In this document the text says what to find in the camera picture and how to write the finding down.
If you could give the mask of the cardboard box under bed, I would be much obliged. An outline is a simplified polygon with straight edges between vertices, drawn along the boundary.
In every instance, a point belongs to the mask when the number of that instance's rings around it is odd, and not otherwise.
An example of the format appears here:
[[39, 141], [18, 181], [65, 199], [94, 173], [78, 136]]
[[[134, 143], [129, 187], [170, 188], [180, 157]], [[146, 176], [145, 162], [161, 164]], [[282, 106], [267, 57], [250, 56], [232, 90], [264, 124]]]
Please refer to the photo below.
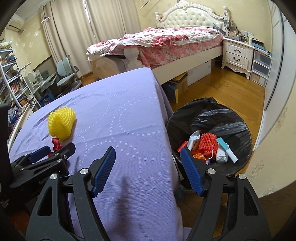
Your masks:
[[188, 73], [182, 73], [181, 75], [162, 84], [162, 88], [169, 100], [174, 103], [178, 103], [179, 96], [188, 90]]

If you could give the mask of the red label dark bottle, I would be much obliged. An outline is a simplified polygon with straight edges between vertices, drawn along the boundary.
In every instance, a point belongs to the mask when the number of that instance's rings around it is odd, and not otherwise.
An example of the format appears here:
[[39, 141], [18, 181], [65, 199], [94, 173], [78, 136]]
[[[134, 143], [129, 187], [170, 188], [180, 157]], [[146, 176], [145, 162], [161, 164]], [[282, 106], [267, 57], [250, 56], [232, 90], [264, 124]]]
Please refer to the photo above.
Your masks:
[[184, 147], [186, 147], [187, 145], [188, 145], [188, 141], [184, 141], [184, 142], [180, 145], [180, 147], [178, 148], [178, 152], [180, 152], [181, 149], [184, 148]]

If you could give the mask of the purple tablecloth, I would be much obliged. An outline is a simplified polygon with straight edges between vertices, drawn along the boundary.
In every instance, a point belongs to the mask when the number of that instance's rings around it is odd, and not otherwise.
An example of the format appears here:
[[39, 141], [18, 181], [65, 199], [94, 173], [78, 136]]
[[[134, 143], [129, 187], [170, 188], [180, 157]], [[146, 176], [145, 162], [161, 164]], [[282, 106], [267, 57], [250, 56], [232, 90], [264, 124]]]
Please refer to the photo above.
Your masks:
[[170, 104], [149, 68], [139, 68], [75, 90], [33, 113], [10, 151], [10, 159], [51, 146], [48, 115], [72, 108], [69, 138], [75, 153], [68, 170], [75, 174], [116, 150], [104, 190], [94, 200], [111, 240], [182, 240], [183, 221], [174, 193], [179, 177], [166, 123]]

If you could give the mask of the translucent plastic drawer unit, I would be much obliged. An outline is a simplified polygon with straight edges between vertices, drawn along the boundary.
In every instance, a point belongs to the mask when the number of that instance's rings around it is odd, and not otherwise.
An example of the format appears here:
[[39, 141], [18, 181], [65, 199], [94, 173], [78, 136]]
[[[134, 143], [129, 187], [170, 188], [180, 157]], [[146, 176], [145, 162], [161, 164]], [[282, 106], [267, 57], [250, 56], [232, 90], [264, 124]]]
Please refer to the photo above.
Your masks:
[[269, 54], [255, 48], [252, 60], [250, 80], [261, 85], [262, 87], [266, 87], [272, 61], [272, 57]]

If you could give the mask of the yellow foam fruit net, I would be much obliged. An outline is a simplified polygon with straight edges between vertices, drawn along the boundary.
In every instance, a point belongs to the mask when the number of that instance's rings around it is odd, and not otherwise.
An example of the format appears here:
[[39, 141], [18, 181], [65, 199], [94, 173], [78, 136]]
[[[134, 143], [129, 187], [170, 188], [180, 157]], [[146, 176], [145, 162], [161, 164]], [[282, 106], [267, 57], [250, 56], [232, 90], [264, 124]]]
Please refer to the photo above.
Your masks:
[[48, 130], [50, 136], [58, 138], [60, 142], [67, 140], [71, 133], [76, 113], [73, 108], [62, 107], [48, 115]]

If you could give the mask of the black bag trash bin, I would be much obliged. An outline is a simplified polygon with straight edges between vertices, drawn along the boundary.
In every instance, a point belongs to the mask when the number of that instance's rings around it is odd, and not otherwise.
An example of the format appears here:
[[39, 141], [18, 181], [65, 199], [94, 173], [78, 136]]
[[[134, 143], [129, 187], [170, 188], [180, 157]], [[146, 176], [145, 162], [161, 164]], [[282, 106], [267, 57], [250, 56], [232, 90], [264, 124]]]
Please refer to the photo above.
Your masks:
[[248, 163], [252, 140], [245, 121], [213, 97], [193, 100], [175, 111], [166, 125], [171, 148], [180, 159], [188, 145], [192, 155], [226, 176]]

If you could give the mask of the light green desk chair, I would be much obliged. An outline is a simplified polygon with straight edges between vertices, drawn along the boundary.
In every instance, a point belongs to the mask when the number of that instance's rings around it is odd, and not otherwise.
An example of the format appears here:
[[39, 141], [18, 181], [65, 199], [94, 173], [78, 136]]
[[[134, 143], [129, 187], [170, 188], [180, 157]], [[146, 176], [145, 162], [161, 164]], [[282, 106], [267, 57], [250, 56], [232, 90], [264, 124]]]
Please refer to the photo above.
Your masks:
[[70, 55], [60, 60], [57, 63], [57, 74], [61, 77], [57, 82], [57, 87], [65, 87], [65, 89], [58, 95], [62, 97], [82, 86], [81, 80], [78, 78], [79, 68], [70, 62]]

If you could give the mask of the white bookshelf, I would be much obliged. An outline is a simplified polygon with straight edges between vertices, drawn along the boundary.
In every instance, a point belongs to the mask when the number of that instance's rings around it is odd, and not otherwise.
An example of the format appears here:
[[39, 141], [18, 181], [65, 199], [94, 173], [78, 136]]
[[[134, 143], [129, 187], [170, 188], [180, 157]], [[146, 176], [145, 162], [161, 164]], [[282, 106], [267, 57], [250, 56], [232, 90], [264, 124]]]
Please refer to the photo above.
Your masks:
[[1, 104], [9, 104], [16, 110], [29, 106], [34, 110], [36, 99], [17, 64], [12, 41], [1, 42]]

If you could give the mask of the white air conditioner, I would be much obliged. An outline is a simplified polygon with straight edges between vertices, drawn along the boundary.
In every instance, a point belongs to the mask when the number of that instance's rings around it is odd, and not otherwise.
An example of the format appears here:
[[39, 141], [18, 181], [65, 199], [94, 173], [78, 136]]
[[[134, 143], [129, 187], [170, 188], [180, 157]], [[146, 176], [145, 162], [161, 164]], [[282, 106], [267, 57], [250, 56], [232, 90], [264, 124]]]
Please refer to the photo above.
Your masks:
[[13, 14], [6, 28], [15, 32], [21, 32], [24, 25], [24, 19], [17, 14]]

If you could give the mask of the sliding wardrobe door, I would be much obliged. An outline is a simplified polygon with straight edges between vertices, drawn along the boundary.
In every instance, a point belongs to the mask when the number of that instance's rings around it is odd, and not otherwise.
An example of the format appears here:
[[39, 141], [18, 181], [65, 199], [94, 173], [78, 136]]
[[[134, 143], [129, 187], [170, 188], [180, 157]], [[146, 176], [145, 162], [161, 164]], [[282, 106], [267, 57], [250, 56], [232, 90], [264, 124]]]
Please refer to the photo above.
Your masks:
[[265, 86], [263, 116], [254, 145], [256, 149], [273, 127], [278, 130], [280, 118], [295, 82], [295, 32], [284, 13], [273, 1], [268, 1], [272, 26], [271, 71]]

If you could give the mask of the dark red mesh net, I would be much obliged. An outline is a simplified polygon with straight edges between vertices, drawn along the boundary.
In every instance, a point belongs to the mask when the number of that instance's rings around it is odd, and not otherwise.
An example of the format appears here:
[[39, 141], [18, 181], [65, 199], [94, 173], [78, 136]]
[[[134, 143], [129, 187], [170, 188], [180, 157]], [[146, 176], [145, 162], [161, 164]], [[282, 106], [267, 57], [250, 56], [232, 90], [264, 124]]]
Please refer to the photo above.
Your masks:
[[53, 156], [53, 154], [55, 154], [58, 150], [62, 149], [63, 147], [58, 138], [52, 138], [52, 143], [53, 143], [53, 151], [48, 154], [47, 156], [48, 158]]

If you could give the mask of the orange paper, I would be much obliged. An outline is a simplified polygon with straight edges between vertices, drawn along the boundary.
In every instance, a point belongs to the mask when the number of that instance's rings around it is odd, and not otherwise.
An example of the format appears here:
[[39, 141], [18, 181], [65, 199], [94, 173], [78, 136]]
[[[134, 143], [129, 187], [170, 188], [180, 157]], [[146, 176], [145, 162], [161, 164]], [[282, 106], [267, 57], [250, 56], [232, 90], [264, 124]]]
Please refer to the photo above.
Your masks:
[[196, 140], [196, 142], [194, 142], [193, 147], [191, 149], [191, 153], [193, 155], [194, 158], [202, 160], [203, 162], [205, 162], [207, 159], [204, 156], [204, 150], [200, 149], [200, 139]]

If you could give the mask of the teal white paper box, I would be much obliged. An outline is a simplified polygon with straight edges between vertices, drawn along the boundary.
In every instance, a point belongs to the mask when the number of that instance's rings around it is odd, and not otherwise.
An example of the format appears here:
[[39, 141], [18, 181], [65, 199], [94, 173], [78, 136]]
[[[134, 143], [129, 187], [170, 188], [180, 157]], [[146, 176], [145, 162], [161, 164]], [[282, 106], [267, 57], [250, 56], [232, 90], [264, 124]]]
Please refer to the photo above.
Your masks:
[[236, 163], [238, 161], [238, 158], [232, 152], [232, 150], [230, 149], [229, 145], [222, 138], [217, 138], [216, 140], [217, 140], [217, 143], [220, 145], [220, 147], [224, 150], [224, 152], [232, 160], [232, 162], [233, 163]]

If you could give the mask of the white tissue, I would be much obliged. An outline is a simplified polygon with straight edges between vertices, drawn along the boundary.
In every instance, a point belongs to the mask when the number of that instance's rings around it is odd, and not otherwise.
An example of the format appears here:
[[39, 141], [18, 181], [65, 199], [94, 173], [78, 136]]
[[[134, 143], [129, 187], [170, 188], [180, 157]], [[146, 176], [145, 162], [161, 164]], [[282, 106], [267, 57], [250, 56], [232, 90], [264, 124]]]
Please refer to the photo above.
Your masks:
[[218, 148], [216, 154], [216, 162], [217, 163], [227, 163], [228, 161], [228, 154], [223, 150]]

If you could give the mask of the orange-red foam net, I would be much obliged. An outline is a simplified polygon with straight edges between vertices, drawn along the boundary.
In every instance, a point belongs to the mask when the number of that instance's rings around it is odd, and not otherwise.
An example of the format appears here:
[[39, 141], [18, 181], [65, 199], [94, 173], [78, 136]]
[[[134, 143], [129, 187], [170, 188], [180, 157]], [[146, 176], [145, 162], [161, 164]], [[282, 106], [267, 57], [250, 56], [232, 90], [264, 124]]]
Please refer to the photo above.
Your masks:
[[217, 137], [212, 133], [204, 133], [200, 138], [200, 149], [204, 150], [206, 159], [216, 159], [218, 150]]

